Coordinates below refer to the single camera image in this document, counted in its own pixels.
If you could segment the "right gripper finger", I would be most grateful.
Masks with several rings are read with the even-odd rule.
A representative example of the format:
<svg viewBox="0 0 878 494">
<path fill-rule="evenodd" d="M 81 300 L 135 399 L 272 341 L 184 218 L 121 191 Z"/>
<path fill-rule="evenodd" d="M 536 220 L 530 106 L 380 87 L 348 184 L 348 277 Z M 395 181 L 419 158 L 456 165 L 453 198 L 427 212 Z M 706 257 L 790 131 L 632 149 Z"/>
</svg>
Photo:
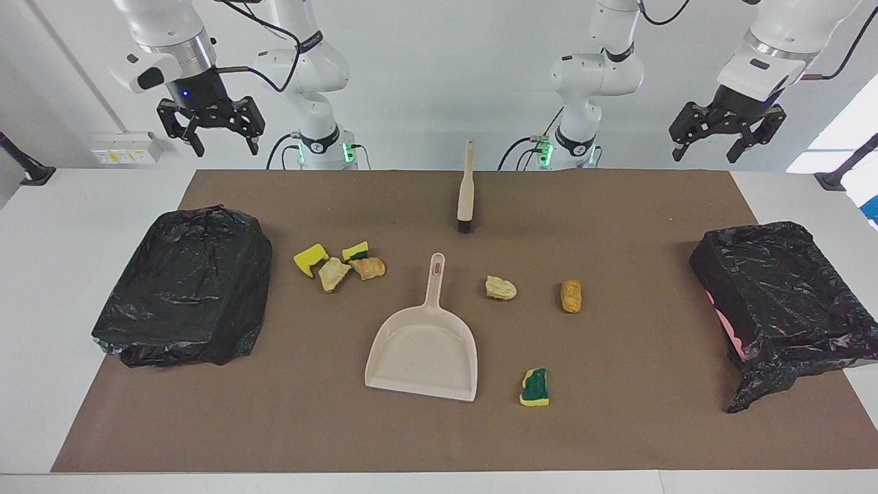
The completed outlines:
<svg viewBox="0 0 878 494">
<path fill-rule="evenodd" d="M 259 139 L 264 130 L 265 121 L 253 97 L 245 96 L 233 101 L 233 132 L 245 139 L 253 156 L 259 152 Z"/>
<path fill-rule="evenodd" d="M 171 99 L 161 99 L 157 104 L 157 113 L 169 138 L 184 141 L 197 157 L 204 156 L 204 145 L 197 134 L 200 128 L 199 116 L 188 116 L 185 110 Z M 179 121 L 179 115 L 188 119 L 186 126 Z"/>
</svg>

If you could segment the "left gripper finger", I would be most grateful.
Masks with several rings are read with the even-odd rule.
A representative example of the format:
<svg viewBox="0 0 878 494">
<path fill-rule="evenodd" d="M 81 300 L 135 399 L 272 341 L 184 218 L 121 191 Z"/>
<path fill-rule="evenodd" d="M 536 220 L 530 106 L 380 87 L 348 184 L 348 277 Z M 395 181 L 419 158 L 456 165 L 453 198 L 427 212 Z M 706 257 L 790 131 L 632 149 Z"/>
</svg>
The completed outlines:
<svg viewBox="0 0 878 494">
<path fill-rule="evenodd" d="M 750 122 L 740 116 L 735 116 L 731 127 L 733 132 L 739 134 L 740 137 L 727 152 L 728 162 L 736 163 L 744 152 L 756 145 L 769 144 L 786 118 L 787 113 L 782 108 L 771 108 L 759 119 L 759 125 L 756 129 L 752 130 L 752 125 L 756 121 Z"/>
<path fill-rule="evenodd" d="M 686 103 L 669 126 L 669 135 L 674 143 L 672 159 L 680 162 L 691 144 L 715 134 L 716 118 L 714 104 L 699 106 L 697 103 Z"/>
</svg>

